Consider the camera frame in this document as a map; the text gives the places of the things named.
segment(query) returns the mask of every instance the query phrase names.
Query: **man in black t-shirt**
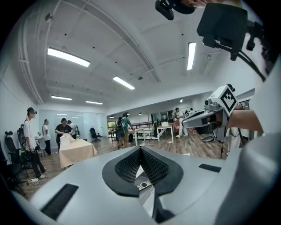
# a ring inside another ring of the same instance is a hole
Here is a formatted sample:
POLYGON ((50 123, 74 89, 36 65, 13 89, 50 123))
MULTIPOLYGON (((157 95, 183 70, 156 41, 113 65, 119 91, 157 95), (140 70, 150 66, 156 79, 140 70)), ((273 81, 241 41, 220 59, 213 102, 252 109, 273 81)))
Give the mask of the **man in black t-shirt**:
POLYGON ((56 153, 60 152, 60 137, 64 134, 64 133, 69 133, 70 135, 72 134, 73 129, 66 124, 66 119, 62 118, 61 120, 61 124, 57 125, 56 129, 55 129, 55 133, 57 134, 57 138, 56 138, 56 143, 58 144, 58 151, 56 153))

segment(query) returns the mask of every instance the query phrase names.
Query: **black office chair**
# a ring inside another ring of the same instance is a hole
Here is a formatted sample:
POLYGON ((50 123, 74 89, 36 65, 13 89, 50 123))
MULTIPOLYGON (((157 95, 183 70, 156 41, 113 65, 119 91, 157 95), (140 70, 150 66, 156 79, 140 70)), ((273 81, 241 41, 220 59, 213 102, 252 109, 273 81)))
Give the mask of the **black office chair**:
POLYGON ((98 139, 98 137, 101 137, 101 136, 96 134, 96 131, 93 127, 90 128, 90 133, 91 133, 91 136, 93 138, 92 142, 101 141, 101 140, 98 139))
POLYGON ((16 188, 18 188, 22 195, 25 196, 25 193, 20 188, 19 184, 26 183, 27 185, 29 185, 29 182, 27 180, 19 179, 18 175, 23 171, 22 165, 20 163, 14 163, 15 153, 9 152, 9 154, 11 155, 12 164, 7 165, 7 159, 3 154, 3 150, 0 143, 0 173, 2 174, 4 180, 6 181, 8 187, 11 190, 16 190, 16 188))
POLYGON ((9 136, 13 135, 13 132, 12 131, 10 131, 10 132, 6 131, 5 135, 6 135, 5 143, 6 143, 6 146, 8 147, 8 149, 10 151, 8 154, 11 156, 11 162, 12 162, 12 164, 17 165, 17 166, 20 165, 20 170, 18 171, 17 175, 19 173, 25 171, 26 177, 28 178, 29 175, 27 173, 27 170, 31 169, 31 168, 28 167, 25 163, 22 162, 21 156, 19 154, 19 151, 21 150, 21 148, 17 149, 14 145, 13 139, 11 137, 8 137, 8 135, 9 136))

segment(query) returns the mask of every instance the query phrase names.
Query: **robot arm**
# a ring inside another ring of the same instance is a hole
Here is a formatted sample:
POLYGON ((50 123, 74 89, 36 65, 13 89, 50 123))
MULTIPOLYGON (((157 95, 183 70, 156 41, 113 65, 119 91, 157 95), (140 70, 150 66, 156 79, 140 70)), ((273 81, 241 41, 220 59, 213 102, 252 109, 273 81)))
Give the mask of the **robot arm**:
POLYGON ((230 84, 219 87, 205 100, 203 110, 197 111, 195 114, 182 121, 183 127, 197 128, 213 124, 214 126, 210 127, 212 127, 211 130, 216 128, 215 135, 217 140, 220 141, 225 139, 230 115, 238 102, 233 91, 235 91, 235 89, 233 89, 230 84), (222 123, 220 125, 217 125, 215 119, 216 113, 221 113, 222 115, 222 123))

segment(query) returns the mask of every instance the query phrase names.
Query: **camera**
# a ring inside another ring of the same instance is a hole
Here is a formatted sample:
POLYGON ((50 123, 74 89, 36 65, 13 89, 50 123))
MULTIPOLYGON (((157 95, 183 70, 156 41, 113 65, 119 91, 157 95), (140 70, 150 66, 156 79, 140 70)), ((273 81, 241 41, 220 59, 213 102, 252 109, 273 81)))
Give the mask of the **camera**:
POLYGON ((155 2, 155 9, 165 16, 168 20, 174 19, 174 12, 172 7, 165 0, 157 0, 155 2))

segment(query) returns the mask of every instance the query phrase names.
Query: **fluorescent ceiling light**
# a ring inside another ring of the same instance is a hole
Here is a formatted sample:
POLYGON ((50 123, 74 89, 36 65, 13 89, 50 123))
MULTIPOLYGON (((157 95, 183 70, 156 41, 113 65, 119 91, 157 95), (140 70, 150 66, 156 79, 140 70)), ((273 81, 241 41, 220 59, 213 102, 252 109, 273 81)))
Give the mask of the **fluorescent ceiling light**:
POLYGON ((117 76, 114 77, 113 80, 117 81, 120 84, 123 84, 124 86, 126 86, 127 88, 129 88, 131 90, 135 89, 132 85, 128 84, 126 81, 123 81, 121 78, 119 78, 117 76))
POLYGON ((196 43, 191 42, 188 44, 188 62, 187 62, 187 70, 192 69, 193 61, 194 61, 194 55, 195 55, 195 47, 196 43))
POLYGON ((90 62, 85 60, 85 59, 79 58, 79 57, 74 56, 72 54, 69 54, 69 53, 66 53, 66 52, 63 52, 63 51, 59 51, 59 50, 56 50, 56 49, 53 49, 53 48, 48 48, 48 55, 63 58, 65 60, 75 62, 75 63, 83 65, 85 67, 88 67, 90 65, 90 62))
POLYGON ((98 104, 98 105, 102 105, 102 103, 100 102, 90 102, 90 101, 85 101, 86 103, 92 103, 92 104, 98 104))
POLYGON ((72 98, 64 98, 64 97, 58 97, 58 96, 53 96, 52 98, 58 98, 58 99, 64 99, 64 100, 72 100, 72 98))

